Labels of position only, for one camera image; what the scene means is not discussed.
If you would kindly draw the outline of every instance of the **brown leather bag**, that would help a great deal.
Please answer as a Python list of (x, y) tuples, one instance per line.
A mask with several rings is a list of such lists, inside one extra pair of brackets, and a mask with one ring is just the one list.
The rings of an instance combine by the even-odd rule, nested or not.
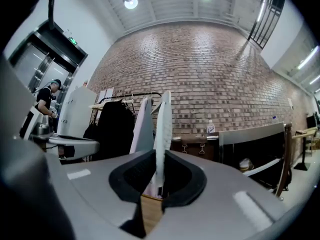
[(171, 150), (199, 158), (214, 160), (214, 145), (218, 140), (207, 140), (207, 137), (193, 135), (182, 136), (180, 141), (171, 142)]

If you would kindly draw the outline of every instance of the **person's arm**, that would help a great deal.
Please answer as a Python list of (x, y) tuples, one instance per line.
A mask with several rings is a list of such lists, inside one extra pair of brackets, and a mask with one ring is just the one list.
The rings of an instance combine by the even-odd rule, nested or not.
[(51, 110), (47, 109), (46, 102), (43, 99), (40, 99), (38, 103), (38, 109), (42, 114), (56, 118), (56, 114), (53, 113)]

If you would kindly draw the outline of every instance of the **wooden floor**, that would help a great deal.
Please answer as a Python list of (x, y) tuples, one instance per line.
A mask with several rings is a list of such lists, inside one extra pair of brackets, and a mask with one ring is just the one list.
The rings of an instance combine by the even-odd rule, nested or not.
[(162, 218), (161, 203), (161, 200), (141, 196), (143, 224), (147, 235)]

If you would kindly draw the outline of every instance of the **man in black shirt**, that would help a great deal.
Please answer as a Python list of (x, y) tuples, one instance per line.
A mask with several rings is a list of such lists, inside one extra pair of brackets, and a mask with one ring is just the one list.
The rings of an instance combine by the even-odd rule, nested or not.
[(42, 114), (57, 118), (57, 114), (50, 109), (51, 100), (54, 93), (61, 90), (61, 81), (59, 79), (53, 80), (49, 86), (42, 88), (37, 97), (35, 108), (39, 110)]

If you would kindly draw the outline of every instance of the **wooden table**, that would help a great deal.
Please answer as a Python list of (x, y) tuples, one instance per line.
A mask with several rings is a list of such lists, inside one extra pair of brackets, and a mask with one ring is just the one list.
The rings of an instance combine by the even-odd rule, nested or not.
[(310, 129), (306, 129), (304, 130), (304, 134), (300, 134), (300, 135), (295, 135), (292, 136), (292, 139), (300, 139), (302, 138), (302, 162), (299, 162), (294, 169), (296, 170), (301, 170), (301, 171), (308, 171), (309, 167), (310, 167), (310, 163), (307, 162), (305, 163), (305, 157), (306, 157), (306, 137), (309, 136), (313, 136), (316, 134), (317, 129), (316, 128), (310, 128)]

